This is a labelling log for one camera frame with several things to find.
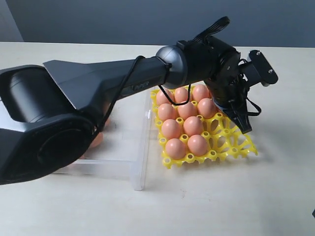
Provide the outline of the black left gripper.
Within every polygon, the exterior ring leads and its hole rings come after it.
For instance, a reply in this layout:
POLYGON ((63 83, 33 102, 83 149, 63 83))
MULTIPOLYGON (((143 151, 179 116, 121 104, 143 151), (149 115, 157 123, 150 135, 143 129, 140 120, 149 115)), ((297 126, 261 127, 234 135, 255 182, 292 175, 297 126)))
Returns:
POLYGON ((242 134, 252 131, 246 105, 245 83, 243 74, 228 77, 213 76, 205 80, 214 104, 239 128, 242 134))

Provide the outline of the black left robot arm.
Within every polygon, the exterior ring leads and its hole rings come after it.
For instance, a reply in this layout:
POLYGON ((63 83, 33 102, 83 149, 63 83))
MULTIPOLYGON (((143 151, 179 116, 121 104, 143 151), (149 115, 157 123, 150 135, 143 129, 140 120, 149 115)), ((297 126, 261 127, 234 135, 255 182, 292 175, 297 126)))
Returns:
POLYGON ((44 177, 77 160, 125 97, 197 81, 218 107, 251 131, 240 53, 215 37, 178 41, 154 57, 88 63, 51 60, 0 72, 0 182, 44 177))

